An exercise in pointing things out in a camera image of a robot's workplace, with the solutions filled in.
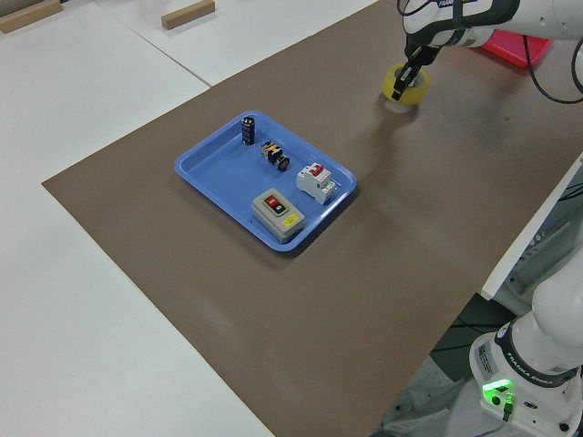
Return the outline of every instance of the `black capacitor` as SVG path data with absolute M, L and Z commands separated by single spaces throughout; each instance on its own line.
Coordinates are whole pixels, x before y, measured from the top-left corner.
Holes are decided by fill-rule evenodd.
M 240 122 L 243 143 L 247 145 L 255 144 L 255 118 L 245 117 Z

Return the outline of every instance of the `blue tray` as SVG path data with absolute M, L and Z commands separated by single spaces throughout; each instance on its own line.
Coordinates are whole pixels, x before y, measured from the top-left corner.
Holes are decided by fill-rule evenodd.
M 255 144 L 242 142 L 240 121 L 255 118 Z M 261 144 L 277 143 L 290 157 L 290 165 L 279 171 L 263 158 Z M 320 205 L 296 188 L 297 174 L 313 162 L 332 173 L 336 190 L 330 200 Z M 356 178 L 346 168 L 324 155 L 285 127 L 258 111 L 245 112 L 180 155 L 176 172 L 209 200 L 237 220 L 270 248 L 295 249 L 356 188 Z M 292 240 L 281 244 L 253 216 L 251 202 L 263 191 L 277 188 L 305 216 L 305 224 Z

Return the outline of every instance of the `white circuit breaker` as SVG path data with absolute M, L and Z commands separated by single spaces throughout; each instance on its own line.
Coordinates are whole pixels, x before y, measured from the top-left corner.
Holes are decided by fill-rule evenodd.
M 298 173 L 297 187 L 323 205 L 333 194 L 336 184 L 331 180 L 331 173 L 323 165 L 314 162 Z

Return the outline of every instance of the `white table surface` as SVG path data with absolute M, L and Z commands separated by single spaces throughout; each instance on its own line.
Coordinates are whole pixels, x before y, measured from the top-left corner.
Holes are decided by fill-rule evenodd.
M 216 11 L 166 30 L 160 17 L 195 0 L 96 0 L 210 85 L 313 35 L 376 0 L 216 0 Z
M 0 433 L 271 436 L 40 185 L 207 89 L 65 6 L 0 36 Z

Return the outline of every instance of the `capacitor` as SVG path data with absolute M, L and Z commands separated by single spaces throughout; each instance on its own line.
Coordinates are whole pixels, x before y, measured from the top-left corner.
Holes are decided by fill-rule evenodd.
M 280 171 L 285 170 L 290 165 L 290 159 L 283 155 L 283 149 L 272 141 L 267 141 L 261 146 L 261 153 Z
M 255 143 L 255 119 L 245 117 L 240 121 L 243 143 L 251 145 Z

